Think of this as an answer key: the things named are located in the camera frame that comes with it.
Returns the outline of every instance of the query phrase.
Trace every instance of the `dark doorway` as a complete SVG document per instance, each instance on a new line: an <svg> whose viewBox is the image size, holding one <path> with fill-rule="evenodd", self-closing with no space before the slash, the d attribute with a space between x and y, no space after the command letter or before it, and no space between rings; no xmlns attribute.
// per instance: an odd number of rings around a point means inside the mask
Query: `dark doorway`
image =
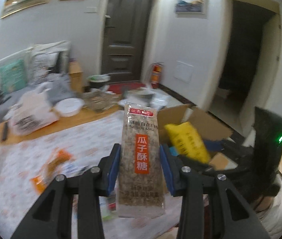
<svg viewBox="0 0 282 239"><path fill-rule="evenodd" d="M140 80L152 0L109 0L102 74L112 82Z"/></svg>
<svg viewBox="0 0 282 239"><path fill-rule="evenodd" d="M239 114L258 67L263 27L274 15L260 6L233 1L228 54L210 111L238 132Z"/></svg>

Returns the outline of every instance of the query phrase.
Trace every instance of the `sofa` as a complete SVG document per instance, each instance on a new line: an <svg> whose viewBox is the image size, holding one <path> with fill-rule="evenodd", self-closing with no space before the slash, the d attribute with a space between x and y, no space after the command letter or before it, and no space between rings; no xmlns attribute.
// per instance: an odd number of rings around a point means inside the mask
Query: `sofa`
<svg viewBox="0 0 282 239"><path fill-rule="evenodd" d="M52 105L76 97L68 75L70 42L37 44L0 60L0 122L21 96L48 88Z"/></svg>

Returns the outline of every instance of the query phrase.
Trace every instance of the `green led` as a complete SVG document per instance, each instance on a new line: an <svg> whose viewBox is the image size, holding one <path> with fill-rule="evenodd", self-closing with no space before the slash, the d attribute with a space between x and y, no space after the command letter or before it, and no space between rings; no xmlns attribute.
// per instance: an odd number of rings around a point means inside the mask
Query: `green led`
<svg viewBox="0 0 282 239"><path fill-rule="evenodd" d="M282 136L279 138L279 143L282 142Z"/></svg>

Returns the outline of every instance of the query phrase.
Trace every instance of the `dark gray door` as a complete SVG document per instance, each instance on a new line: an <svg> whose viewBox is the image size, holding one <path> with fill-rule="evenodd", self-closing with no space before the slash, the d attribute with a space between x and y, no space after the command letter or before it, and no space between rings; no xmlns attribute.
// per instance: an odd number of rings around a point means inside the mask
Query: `dark gray door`
<svg viewBox="0 0 282 239"><path fill-rule="evenodd" d="M111 82L140 80L152 0L109 0L102 73Z"/></svg>

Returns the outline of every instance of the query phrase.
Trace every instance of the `orange package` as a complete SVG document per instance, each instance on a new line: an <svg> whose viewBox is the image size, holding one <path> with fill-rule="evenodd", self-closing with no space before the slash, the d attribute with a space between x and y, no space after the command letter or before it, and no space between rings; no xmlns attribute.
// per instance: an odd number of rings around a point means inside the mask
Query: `orange package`
<svg viewBox="0 0 282 239"><path fill-rule="evenodd" d="M60 165L72 160L74 160L73 155L65 149L54 149L47 162L39 170L39 175L30 180L36 191L39 194L43 193L54 177L58 175Z"/></svg>

